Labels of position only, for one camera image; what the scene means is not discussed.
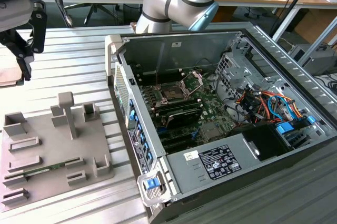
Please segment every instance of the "black bracket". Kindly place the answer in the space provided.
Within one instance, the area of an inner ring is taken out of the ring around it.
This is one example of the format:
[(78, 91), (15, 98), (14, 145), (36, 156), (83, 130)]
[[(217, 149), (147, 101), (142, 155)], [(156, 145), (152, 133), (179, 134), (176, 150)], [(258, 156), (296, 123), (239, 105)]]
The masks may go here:
[(34, 3), (34, 9), (28, 23), (32, 26), (31, 37), (26, 42), (15, 29), (0, 32), (0, 43), (6, 46), (16, 57), (21, 69), (22, 78), (31, 79), (31, 68), (25, 58), (42, 53), (46, 35), (47, 14), (44, 2)]

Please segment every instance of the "sticker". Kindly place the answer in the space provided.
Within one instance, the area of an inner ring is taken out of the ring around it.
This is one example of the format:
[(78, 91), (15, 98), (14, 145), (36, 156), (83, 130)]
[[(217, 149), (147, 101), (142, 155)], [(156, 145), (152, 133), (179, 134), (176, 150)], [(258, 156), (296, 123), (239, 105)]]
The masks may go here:
[(128, 130), (128, 135), (137, 158), (138, 166), (140, 167), (142, 174), (146, 174), (149, 169), (147, 168), (142, 147), (138, 142), (136, 131), (134, 129)]
[(228, 145), (199, 153), (199, 157), (212, 180), (241, 170), (240, 164)]
[(181, 42), (174, 42), (172, 43), (172, 48), (177, 48), (181, 46)]
[(186, 161), (190, 161), (192, 159), (198, 158), (199, 157), (198, 151), (194, 150), (194, 151), (191, 151), (191, 152), (184, 153), (184, 157), (185, 157)]

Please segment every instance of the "white label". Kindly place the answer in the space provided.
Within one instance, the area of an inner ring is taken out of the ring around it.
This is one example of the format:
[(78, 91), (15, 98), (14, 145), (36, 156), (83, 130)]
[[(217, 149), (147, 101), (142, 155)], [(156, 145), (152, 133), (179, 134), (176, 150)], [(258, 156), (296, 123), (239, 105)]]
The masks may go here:
[(181, 46), (181, 42), (172, 43), (172, 48), (176, 48), (176, 47), (180, 47), (180, 46)]
[(190, 161), (192, 159), (198, 158), (199, 157), (198, 151), (194, 150), (194, 151), (191, 151), (191, 152), (184, 153), (184, 157), (185, 157), (186, 161)]

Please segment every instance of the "metal table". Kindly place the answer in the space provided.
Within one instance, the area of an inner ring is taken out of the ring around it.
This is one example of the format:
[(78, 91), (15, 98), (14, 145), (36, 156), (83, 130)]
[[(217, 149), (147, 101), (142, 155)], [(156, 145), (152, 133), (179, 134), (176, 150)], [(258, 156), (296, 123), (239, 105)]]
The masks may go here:
[[(112, 179), (0, 213), (1, 223), (148, 223), (104, 73), (105, 36), (131, 31), (125, 26), (49, 29), (45, 52), (31, 64), (32, 80), (0, 89), (1, 120), (9, 111), (21, 110), (27, 117), (50, 113), (63, 91), (73, 92), (75, 105), (95, 102), (116, 172)], [(27, 38), (30, 30), (20, 33)], [(0, 47), (0, 57), (10, 55)]]
[[(227, 25), (238, 28), (247, 23)], [(0, 213), (1, 223), (148, 223), (104, 73), (105, 36), (131, 31), (126, 26), (50, 29), (45, 52), (32, 64), (32, 80), (0, 89), (1, 119), (7, 111), (20, 109), (25, 116), (46, 113), (60, 91), (71, 90), (78, 105), (96, 102), (116, 172), (112, 179)], [(28, 36), (29, 31), (21, 34)], [(6, 55), (9, 51), (0, 47), (0, 56)], [(170, 221), (180, 223), (337, 223), (337, 142)]]

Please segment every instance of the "desk leg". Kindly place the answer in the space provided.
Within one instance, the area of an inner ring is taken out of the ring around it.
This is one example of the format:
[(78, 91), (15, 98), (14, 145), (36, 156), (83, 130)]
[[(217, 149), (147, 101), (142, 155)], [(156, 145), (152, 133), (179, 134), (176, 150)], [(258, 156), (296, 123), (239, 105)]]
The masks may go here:
[(279, 27), (279, 29), (276, 31), (275, 35), (273, 36), (273, 40), (275, 42), (277, 42), (280, 39), (280, 37), (282, 36), (283, 32), (286, 30), (286, 28), (288, 28), (289, 24), (294, 19), (294, 17), (296, 16), (296, 14), (299, 12), (300, 9), (301, 8), (297, 6), (297, 7), (294, 7), (290, 11), (290, 13), (286, 17), (286, 19), (283, 21), (283, 23), (281, 24), (281, 26)]

